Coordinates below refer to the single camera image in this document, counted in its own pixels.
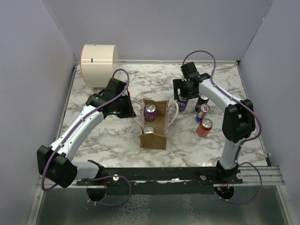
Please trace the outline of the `red soda can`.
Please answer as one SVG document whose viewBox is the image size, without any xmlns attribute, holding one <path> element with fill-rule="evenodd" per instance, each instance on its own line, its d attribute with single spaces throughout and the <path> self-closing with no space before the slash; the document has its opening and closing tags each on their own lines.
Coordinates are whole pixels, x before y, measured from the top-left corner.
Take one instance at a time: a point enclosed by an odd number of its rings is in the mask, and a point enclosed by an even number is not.
<svg viewBox="0 0 300 225">
<path fill-rule="evenodd" d="M 206 137 L 207 134 L 211 131 L 213 123 L 210 119 L 202 119 L 199 123 L 199 126 L 196 129 L 196 133 L 200 137 Z"/>
</svg>

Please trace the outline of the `black and gold can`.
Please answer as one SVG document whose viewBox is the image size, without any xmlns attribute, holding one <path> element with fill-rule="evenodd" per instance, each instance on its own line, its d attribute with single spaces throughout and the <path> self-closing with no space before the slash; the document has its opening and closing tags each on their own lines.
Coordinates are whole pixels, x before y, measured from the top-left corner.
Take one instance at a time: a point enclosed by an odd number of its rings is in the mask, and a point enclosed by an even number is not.
<svg viewBox="0 0 300 225">
<path fill-rule="evenodd" d="M 199 94 L 198 100 L 197 100 L 196 105 L 195 105 L 195 111 L 198 112 L 199 109 L 200 109 L 200 106 L 202 104 L 207 104 L 208 101 L 209 101 L 208 97 L 206 97 L 205 95 Z"/>
</svg>

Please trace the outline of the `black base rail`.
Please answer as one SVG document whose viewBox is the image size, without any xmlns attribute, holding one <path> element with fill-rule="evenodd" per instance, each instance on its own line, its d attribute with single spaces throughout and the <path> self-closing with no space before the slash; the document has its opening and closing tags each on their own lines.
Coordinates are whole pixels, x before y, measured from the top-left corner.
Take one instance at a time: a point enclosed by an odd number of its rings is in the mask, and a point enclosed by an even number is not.
<svg viewBox="0 0 300 225">
<path fill-rule="evenodd" d="M 213 194 L 214 185 L 241 184 L 238 167 L 225 172 L 213 167 L 101 167 L 98 180 L 78 181 L 78 186 L 108 195 Z"/>
</svg>

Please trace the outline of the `blue and silver energy can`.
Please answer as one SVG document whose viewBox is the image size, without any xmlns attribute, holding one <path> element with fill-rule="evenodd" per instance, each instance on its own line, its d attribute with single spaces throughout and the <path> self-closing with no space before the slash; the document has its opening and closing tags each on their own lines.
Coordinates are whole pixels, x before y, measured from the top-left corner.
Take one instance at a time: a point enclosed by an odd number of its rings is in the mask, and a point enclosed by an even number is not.
<svg viewBox="0 0 300 225">
<path fill-rule="evenodd" d="M 204 119 L 207 114 L 210 112 L 210 106 L 208 104 L 202 104 L 200 105 L 200 108 L 197 112 L 197 115 L 195 117 L 195 121 L 197 123 L 200 123 L 202 119 Z"/>
</svg>

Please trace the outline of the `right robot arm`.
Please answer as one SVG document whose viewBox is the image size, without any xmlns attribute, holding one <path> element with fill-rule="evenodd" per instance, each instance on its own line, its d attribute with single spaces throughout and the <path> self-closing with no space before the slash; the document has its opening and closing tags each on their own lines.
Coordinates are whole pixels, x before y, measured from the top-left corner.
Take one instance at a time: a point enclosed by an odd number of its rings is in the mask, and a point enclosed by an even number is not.
<svg viewBox="0 0 300 225">
<path fill-rule="evenodd" d="M 174 100 L 190 100 L 202 94 L 224 114 L 222 132 L 225 136 L 225 145 L 217 162 L 218 170 L 215 177 L 218 182 L 226 183 L 238 169 L 238 148 L 255 130 L 253 103 L 248 99 L 234 98 L 219 87 L 211 75 L 200 74 L 193 62 L 183 64 L 180 69 L 183 78 L 173 80 Z"/>
</svg>

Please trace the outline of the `silver top can front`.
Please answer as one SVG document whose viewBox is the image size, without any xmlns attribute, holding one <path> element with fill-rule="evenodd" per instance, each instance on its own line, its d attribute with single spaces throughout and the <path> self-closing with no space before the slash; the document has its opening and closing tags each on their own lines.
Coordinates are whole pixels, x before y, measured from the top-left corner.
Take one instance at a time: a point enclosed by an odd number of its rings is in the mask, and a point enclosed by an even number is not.
<svg viewBox="0 0 300 225">
<path fill-rule="evenodd" d="M 155 129 L 152 126 L 145 126 L 142 130 L 143 134 L 154 134 L 155 133 Z"/>
</svg>

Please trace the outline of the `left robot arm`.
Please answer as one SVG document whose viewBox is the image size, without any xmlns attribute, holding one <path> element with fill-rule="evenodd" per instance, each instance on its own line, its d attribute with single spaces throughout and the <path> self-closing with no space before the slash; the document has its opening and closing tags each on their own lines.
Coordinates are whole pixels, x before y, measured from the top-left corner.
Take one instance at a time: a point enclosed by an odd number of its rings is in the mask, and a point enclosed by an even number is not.
<svg viewBox="0 0 300 225">
<path fill-rule="evenodd" d="M 73 181 L 80 179 L 88 179 L 93 185 L 103 181 L 104 174 L 97 163 L 72 161 L 91 131 L 108 115 L 116 115 L 120 119 L 136 116 L 128 86 L 129 82 L 111 78 L 105 89 L 88 97 L 80 115 L 64 134 L 49 147 L 39 147 L 38 171 L 42 175 L 41 186 L 44 191 L 50 190 L 45 187 L 45 179 L 62 188 L 67 188 Z"/>
</svg>

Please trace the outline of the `purple soda can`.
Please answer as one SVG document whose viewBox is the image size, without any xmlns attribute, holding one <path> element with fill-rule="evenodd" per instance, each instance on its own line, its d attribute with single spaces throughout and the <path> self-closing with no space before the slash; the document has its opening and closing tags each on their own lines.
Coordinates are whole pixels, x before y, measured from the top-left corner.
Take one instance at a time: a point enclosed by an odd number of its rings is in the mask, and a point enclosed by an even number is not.
<svg viewBox="0 0 300 225">
<path fill-rule="evenodd" d="M 153 122 L 156 119 L 157 107 L 154 103 L 148 103 L 144 107 L 144 118 L 148 122 Z"/>
<path fill-rule="evenodd" d="M 185 111 L 187 104 L 188 104 L 188 98 L 186 97 L 182 97 L 181 94 L 179 94 L 178 99 L 177 99 L 177 103 L 179 106 L 179 112 L 183 112 Z"/>
</svg>

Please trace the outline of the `cream cylindrical container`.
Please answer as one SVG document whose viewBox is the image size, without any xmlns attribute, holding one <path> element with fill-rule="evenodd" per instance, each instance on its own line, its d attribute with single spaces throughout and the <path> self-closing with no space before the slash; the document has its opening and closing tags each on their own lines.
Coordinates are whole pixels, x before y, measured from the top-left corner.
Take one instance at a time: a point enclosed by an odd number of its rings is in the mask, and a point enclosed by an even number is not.
<svg viewBox="0 0 300 225">
<path fill-rule="evenodd" d="M 93 89 L 105 88 L 113 72 L 119 67 L 117 46 L 85 44 L 80 67 L 86 86 Z"/>
</svg>

